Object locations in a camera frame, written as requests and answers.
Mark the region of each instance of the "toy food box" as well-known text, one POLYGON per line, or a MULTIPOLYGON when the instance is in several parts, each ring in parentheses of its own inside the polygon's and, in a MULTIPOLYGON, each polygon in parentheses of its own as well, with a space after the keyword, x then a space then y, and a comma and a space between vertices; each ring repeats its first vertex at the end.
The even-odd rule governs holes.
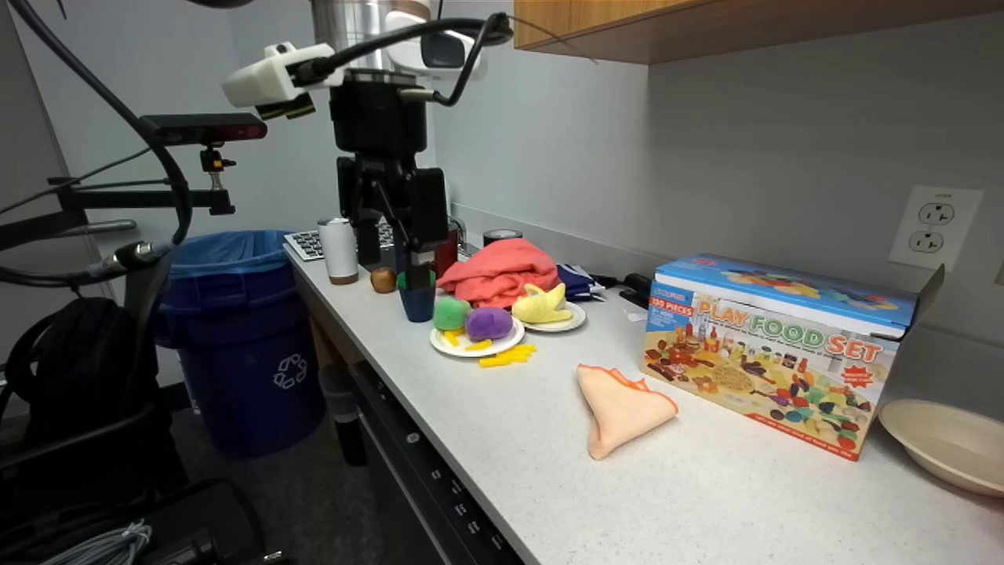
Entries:
POLYGON ((725 259, 655 269, 644 367, 858 460, 917 302, 725 259))

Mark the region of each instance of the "plate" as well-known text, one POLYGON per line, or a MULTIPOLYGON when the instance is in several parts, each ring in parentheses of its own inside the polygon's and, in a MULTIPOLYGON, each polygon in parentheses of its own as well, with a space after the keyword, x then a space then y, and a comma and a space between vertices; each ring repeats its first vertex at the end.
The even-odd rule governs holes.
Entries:
POLYGON ((587 311, 582 304, 564 302, 564 311, 573 311, 561 322, 528 322, 528 333, 573 333, 587 322, 587 311))
POLYGON ((462 337, 459 344, 445 341, 443 333, 432 326, 431 329, 431 344, 448 359, 488 359, 488 354, 498 354, 505 347, 514 347, 518 341, 523 340, 523 322, 512 318, 512 329, 505 340, 494 341, 489 347, 477 347, 477 353, 469 353, 470 340, 462 337))
POLYGON ((934 478, 1004 497, 1004 423, 952 405, 902 399, 880 414, 911 458, 934 478))

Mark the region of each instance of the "counter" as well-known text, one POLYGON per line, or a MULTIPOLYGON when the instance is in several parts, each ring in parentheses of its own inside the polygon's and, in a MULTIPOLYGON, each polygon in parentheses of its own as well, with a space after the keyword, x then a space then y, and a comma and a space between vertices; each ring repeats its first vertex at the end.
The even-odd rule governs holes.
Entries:
POLYGON ((297 269, 313 318, 359 344, 523 563, 1004 563, 1004 502, 940 482, 880 423, 844 460, 647 381, 679 420, 592 460, 576 367, 639 376, 644 311, 615 294, 583 304, 578 333, 528 333, 530 363, 483 371, 432 353, 364 277, 297 269))

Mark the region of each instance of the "bottle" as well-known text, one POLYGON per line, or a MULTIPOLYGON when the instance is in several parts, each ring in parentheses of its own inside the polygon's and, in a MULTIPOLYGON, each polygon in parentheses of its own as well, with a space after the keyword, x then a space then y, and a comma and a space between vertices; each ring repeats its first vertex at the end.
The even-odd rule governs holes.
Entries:
POLYGON ((327 265, 327 278, 334 285, 350 285, 359 278, 359 245, 350 216, 334 216, 320 226, 320 248, 327 265))

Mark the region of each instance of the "blue recycling bin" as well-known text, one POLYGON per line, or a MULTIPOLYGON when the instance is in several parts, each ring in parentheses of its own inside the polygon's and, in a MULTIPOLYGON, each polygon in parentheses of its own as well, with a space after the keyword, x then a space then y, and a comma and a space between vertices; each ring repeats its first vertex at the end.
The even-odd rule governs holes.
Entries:
POLYGON ((283 233, 190 240, 171 259, 158 341, 175 347, 190 392, 227 458, 309 436, 327 402, 283 233))

